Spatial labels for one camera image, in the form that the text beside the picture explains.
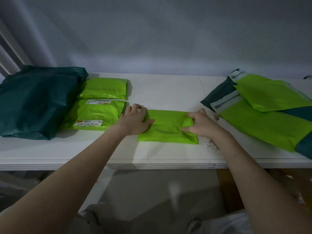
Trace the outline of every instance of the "white wall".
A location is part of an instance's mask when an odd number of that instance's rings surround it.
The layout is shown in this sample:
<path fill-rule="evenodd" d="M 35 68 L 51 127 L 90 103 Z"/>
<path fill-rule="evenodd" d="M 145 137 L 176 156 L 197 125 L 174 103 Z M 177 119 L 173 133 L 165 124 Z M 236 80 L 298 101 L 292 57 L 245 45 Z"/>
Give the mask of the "white wall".
<path fill-rule="evenodd" d="M 32 61 L 93 72 L 312 73 L 312 0 L 2 0 Z"/>

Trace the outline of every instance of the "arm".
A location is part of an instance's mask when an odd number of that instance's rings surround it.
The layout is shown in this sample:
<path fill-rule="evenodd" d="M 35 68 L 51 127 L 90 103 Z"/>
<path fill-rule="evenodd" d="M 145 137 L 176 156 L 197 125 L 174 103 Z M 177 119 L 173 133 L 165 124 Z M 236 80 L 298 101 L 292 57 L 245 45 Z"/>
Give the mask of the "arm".
<path fill-rule="evenodd" d="M 86 149 L 52 173 L 0 217 L 2 233 L 55 233 L 65 227 L 88 196 L 107 161 L 127 135 L 144 132 L 146 108 L 128 106 L 125 115 Z"/>
<path fill-rule="evenodd" d="M 183 128 L 213 139 L 230 169 L 255 233 L 311 233 L 312 217 L 204 109 L 189 113 L 195 124 Z"/>

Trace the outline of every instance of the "lime green mailer bag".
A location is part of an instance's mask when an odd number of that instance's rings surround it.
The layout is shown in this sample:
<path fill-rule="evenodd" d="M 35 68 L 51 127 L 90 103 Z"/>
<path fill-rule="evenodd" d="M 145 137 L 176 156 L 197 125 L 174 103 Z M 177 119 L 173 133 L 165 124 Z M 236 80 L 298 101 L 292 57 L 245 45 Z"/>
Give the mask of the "lime green mailer bag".
<path fill-rule="evenodd" d="M 81 86 L 82 92 L 77 98 L 116 98 L 126 100 L 127 79 L 119 78 L 92 78 Z"/>
<path fill-rule="evenodd" d="M 312 122 L 282 112 L 260 112 L 236 90 L 210 104 L 237 130 L 290 152 L 312 131 Z"/>
<path fill-rule="evenodd" d="M 148 119 L 155 119 L 155 122 L 138 135 L 138 141 L 198 144 L 195 134 L 181 131 L 182 127 L 193 125 L 192 118 L 187 117 L 186 112 L 147 110 L 144 121 Z"/>
<path fill-rule="evenodd" d="M 232 72 L 230 78 L 238 84 L 234 87 L 255 110 L 268 112 L 312 106 L 307 96 L 285 81 L 238 70 Z"/>
<path fill-rule="evenodd" d="M 77 99 L 60 129 L 107 130 L 114 125 L 126 102 L 104 99 Z"/>

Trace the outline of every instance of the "left hand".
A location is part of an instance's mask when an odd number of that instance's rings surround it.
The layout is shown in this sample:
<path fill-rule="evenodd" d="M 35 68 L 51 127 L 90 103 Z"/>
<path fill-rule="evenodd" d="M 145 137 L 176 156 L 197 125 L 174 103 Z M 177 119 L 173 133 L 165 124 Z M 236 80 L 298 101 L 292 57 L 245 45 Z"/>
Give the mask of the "left hand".
<path fill-rule="evenodd" d="M 133 104 L 132 106 L 127 106 L 125 114 L 120 115 L 114 127 L 122 130 L 125 136 L 141 134 L 155 121 L 154 119 L 149 119 L 143 122 L 145 115 L 146 108 L 141 105 Z"/>

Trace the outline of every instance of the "right hand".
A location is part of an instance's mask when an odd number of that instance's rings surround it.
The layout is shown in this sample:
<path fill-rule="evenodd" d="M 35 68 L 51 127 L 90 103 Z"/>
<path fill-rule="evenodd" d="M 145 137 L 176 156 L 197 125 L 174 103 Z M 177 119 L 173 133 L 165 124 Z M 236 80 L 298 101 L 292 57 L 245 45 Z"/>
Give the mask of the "right hand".
<path fill-rule="evenodd" d="M 210 139 L 217 139 L 224 133 L 228 133 L 225 129 L 209 118 L 203 108 L 195 113 L 188 112 L 186 115 L 193 118 L 195 123 L 192 126 L 181 128 L 184 132 L 208 137 Z"/>

